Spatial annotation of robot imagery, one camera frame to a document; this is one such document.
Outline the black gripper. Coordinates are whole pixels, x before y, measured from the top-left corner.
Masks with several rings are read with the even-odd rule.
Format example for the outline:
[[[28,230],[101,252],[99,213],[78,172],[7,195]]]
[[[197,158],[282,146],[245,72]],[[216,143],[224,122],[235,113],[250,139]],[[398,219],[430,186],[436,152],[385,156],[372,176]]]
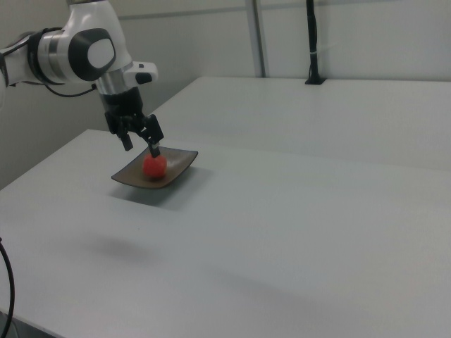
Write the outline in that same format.
[[[128,134],[131,131],[147,143],[152,157],[161,155],[159,142],[164,138],[163,131],[154,114],[144,116],[143,102],[137,87],[120,94],[100,94],[100,98],[109,131],[121,140],[125,151],[133,148]]]

